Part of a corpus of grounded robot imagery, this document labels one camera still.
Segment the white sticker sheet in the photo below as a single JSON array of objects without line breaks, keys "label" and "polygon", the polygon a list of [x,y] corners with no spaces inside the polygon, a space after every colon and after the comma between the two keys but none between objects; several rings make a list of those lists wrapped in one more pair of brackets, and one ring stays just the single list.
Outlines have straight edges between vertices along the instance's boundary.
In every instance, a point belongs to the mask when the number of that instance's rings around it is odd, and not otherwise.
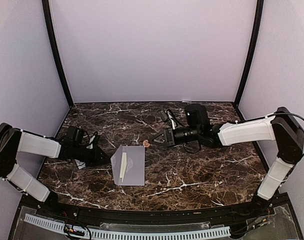
[{"label": "white sticker sheet", "polygon": [[86,167],[86,164],[82,161],[79,161],[79,160],[75,160],[75,163],[76,163],[76,167],[80,170],[82,168],[85,168]]}]

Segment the grey envelope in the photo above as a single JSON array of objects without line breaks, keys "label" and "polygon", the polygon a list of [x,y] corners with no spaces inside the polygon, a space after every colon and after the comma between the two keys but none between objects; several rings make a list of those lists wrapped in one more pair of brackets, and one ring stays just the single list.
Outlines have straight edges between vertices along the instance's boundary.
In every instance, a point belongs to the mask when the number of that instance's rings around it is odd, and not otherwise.
[{"label": "grey envelope", "polygon": [[[127,168],[123,182],[119,178],[122,153],[127,153]],[[145,185],[145,147],[120,145],[110,158],[114,184],[117,186]]]}]

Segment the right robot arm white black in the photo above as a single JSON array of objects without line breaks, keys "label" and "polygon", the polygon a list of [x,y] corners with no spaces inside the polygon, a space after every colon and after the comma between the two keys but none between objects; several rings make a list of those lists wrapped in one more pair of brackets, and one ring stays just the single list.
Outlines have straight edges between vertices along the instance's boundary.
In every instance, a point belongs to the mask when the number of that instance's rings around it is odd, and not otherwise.
[{"label": "right robot arm white black", "polygon": [[234,144],[275,141],[277,156],[256,192],[256,199],[247,205],[247,213],[258,217],[267,208],[282,182],[304,157],[304,129],[298,123],[299,115],[279,107],[276,112],[242,121],[211,124],[206,107],[192,103],[184,108],[187,125],[181,124],[170,111],[160,111],[162,120],[169,125],[143,145],[164,148],[197,141],[199,146],[221,148]]}]

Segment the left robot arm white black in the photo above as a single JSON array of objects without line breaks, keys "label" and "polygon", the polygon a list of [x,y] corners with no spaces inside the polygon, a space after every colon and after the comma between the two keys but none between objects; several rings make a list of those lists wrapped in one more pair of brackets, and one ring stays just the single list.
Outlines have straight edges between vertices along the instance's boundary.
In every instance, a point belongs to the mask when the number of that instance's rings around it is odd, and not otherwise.
[{"label": "left robot arm white black", "polygon": [[58,160],[78,160],[85,167],[107,164],[110,156],[98,145],[100,136],[88,133],[76,126],[69,126],[60,138],[53,138],[12,127],[5,122],[0,124],[0,178],[10,182],[23,194],[33,197],[43,204],[43,210],[52,218],[63,213],[57,203],[58,195],[31,173],[21,167],[17,161],[19,153]]}]

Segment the black front table rail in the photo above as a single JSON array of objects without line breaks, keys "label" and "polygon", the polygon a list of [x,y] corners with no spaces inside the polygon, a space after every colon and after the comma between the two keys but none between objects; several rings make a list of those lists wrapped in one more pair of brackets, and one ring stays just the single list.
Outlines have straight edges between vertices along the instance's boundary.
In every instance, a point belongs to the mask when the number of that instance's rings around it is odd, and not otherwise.
[{"label": "black front table rail", "polygon": [[234,224],[242,223],[259,214],[259,211],[253,208],[250,202],[212,208],[171,211],[108,210],[64,203],[57,203],[50,206],[49,209],[63,217],[94,226],[101,223],[165,225],[212,222]]}]

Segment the right black frame post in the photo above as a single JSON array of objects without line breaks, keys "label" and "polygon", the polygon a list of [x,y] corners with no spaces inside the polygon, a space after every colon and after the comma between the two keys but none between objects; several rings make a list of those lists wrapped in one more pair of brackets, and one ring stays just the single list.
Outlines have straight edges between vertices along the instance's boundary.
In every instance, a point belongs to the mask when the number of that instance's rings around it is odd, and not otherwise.
[{"label": "right black frame post", "polygon": [[264,8],[264,0],[257,0],[248,51],[247,51],[240,83],[239,83],[239,86],[238,86],[238,89],[236,92],[236,96],[235,96],[235,99],[233,102],[236,108],[238,108],[240,106],[240,103],[241,103],[241,100],[242,100],[242,97],[243,97],[243,94],[245,91],[245,87],[247,84],[247,80],[248,80],[248,77],[250,74],[250,70],[251,70],[251,66],[252,66],[252,62],[253,62],[256,46],[257,46],[260,26],[261,26],[263,8]]}]

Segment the black frame post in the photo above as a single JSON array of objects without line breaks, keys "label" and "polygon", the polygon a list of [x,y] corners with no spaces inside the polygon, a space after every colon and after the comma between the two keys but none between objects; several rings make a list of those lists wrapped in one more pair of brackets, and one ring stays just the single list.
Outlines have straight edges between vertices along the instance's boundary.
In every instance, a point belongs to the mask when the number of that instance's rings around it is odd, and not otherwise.
[{"label": "black frame post", "polygon": [[56,71],[57,71],[57,74],[59,77],[59,81],[60,81],[64,96],[65,96],[66,102],[67,102],[69,108],[71,108],[74,105],[74,102],[73,102],[73,98],[72,98],[72,95],[71,95],[71,92],[70,92],[70,89],[68,86],[63,64],[61,61],[61,56],[59,53],[59,48],[58,48],[58,44],[57,44],[57,39],[56,39],[52,15],[51,15],[50,1],[42,0],[41,3],[42,3],[44,20],[45,20],[45,26],[46,26],[46,30],[47,30],[47,35],[48,35]]},{"label": "black frame post", "polygon": [[238,108],[240,106],[240,103],[241,103],[241,100],[242,100],[242,97],[243,97],[243,94],[245,91],[245,87],[247,84],[247,80],[248,80],[248,77],[250,74],[250,70],[251,70],[251,66],[252,66],[252,62],[253,62],[256,46],[257,46],[260,26],[261,26],[263,8],[264,8],[264,0],[257,0],[248,51],[247,51],[240,83],[239,83],[239,86],[238,86],[238,89],[236,92],[236,96],[235,96],[235,99],[233,102],[236,108]]}]

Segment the left black frame post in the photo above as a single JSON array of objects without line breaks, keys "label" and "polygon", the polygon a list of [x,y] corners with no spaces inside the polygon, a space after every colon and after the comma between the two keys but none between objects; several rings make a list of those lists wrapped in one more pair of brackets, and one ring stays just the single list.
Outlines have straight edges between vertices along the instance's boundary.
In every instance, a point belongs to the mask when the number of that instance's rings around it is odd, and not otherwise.
[{"label": "left black frame post", "polygon": [[42,0],[41,3],[42,3],[44,20],[45,20],[45,26],[46,26],[46,30],[47,30],[47,35],[48,35],[56,71],[57,71],[57,74],[59,77],[59,81],[60,81],[64,96],[65,96],[66,102],[67,102],[69,108],[71,108],[74,105],[74,102],[73,102],[73,98],[72,98],[72,95],[71,95],[71,92],[70,92],[70,89],[68,86],[63,64],[61,61],[61,56],[59,53],[59,48],[58,48],[58,44],[57,44],[57,39],[56,39],[52,15],[51,15],[50,1]]}]

